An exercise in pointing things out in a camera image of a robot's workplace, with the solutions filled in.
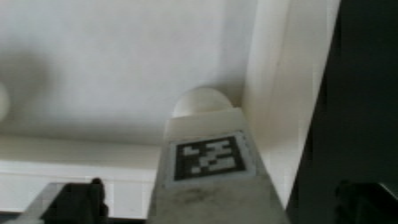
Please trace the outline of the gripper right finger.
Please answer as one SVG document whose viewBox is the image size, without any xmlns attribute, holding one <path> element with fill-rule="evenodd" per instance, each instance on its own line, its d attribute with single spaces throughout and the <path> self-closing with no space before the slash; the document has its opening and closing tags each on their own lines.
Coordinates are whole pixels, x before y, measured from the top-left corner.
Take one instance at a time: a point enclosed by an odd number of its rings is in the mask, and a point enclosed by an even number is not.
<svg viewBox="0 0 398 224">
<path fill-rule="evenodd" d="M 340 183 L 335 224 L 398 224 L 398 184 Z"/>
</svg>

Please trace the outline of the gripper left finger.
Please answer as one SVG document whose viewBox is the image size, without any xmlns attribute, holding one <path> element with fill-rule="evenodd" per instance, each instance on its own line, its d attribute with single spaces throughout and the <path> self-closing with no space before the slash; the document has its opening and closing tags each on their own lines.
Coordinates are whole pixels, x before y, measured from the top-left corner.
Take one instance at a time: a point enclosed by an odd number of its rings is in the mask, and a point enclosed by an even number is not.
<svg viewBox="0 0 398 224">
<path fill-rule="evenodd" d="M 11 224 L 107 224 L 105 185 L 100 178 L 88 183 L 50 183 Z"/>
</svg>

